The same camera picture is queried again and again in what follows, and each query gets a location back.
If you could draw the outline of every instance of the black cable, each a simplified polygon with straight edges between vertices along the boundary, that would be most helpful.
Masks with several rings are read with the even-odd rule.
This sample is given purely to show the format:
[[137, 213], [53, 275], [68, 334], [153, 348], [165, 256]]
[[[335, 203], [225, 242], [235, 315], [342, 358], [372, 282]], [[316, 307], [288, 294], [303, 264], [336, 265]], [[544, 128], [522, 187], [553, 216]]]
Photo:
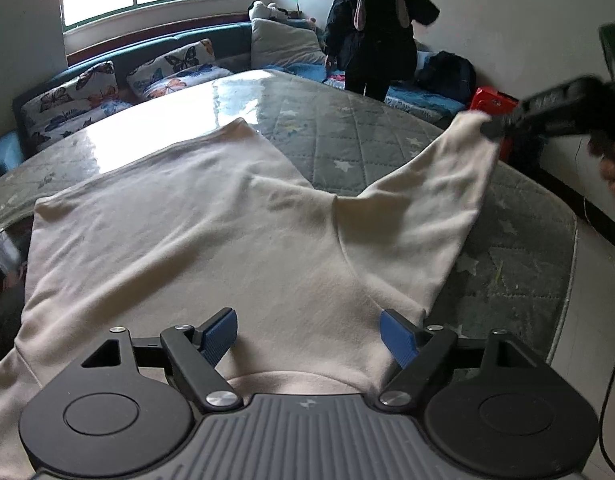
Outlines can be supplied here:
[[612, 469], [612, 471], [615, 474], [615, 464], [614, 462], [612, 462], [610, 457], [607, 455], [607, 451], [605, 450], [605, 443], [603, 442], [603, 421], [605, 419], [605, 410], [607, 409], [607, 402], [609, 401], [609, 394], [611, 393], [612, 386], [614, 385], [614, 379], [615, 379], [615, 362], [614, 362], [614, 368], [612, 369], [612, 374], [609, 376], [609, 383], [607, 383], [607, 390], [605, 390], [605, 398], [603, 399], [603, 405], [601, 406], [601, 417], [600, 417], [601, 423], [599, 427], [599, 447], [601, 448], [601, 454], [603, 455], [605, 462], [607, 462], [607, 465], [609, 465], [610, 469]]

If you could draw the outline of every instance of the white pillow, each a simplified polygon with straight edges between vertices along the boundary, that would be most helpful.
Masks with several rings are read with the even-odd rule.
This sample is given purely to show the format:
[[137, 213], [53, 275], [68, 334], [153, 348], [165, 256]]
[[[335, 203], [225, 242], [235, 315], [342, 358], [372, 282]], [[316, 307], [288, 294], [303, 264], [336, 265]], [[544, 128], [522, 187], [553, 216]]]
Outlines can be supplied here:
[[322, 63], [325, 54], [313, 30], [255, 18], [252, 20], [252, 69], [266, 65]]

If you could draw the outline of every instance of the sweatshirt sleeve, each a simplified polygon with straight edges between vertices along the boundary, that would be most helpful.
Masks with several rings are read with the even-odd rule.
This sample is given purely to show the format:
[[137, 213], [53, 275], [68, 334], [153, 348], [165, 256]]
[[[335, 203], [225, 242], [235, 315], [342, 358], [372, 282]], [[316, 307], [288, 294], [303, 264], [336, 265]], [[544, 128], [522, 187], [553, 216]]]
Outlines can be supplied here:
[[357, 197], [335, 199], [341, 249], [367, 293], [422, 323], [478, 218], [499, 146], [482, 112], [457, 115], [422, 153]]
[[430, 0], [405, 0], [410, 19], [421, 25], [431, 25], [439, 17], [441, 11]]
[[346, 0], [334, 0], [325, 26], [325, 53], [328, 56], [338, 56], [343, 40], [351, 25], [351, 7]]

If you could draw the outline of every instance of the sofa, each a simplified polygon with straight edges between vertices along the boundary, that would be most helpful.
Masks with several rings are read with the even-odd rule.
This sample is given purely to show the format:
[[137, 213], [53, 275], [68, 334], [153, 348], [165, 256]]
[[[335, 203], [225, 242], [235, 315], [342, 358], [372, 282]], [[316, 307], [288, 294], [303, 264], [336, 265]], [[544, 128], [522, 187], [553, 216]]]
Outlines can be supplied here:
[[186, 30], [152, 40], [140, 41], [128, 46], [111, 50], [92, 59], [80, 62], [57, 74], [53, 78], [30, 88], [12, 101], [12, 112], [16, 119], [16, 130], [0, 138], [0, 176], [13, 170], [26, 158], [34, 154], [25, 136], [25, 123], [22, 106], [30, 99], [65, 83], [88, 68], [101, 62], [112, 60], [120, 91], [129, 91], [126, 77], [131, 70], [161, 56], [177, 47], [208, 38], [212, 42], [217, 64], [232, 72], [242, 72], [250, 68], [250, 49], [252, 27], [250, 22], [230, 23], [215, 27]]

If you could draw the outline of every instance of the child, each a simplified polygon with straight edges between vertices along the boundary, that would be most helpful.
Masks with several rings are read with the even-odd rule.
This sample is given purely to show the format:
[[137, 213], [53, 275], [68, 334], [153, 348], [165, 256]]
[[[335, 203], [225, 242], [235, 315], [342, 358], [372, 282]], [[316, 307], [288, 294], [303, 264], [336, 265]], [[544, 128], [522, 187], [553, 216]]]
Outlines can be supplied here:
[[334, 0], [325, 28], [325, 66], [345, 70], [345, 89], [384, 101], [392, 80], [414, 77], [412, 20], [431, 25], [430, 0]]

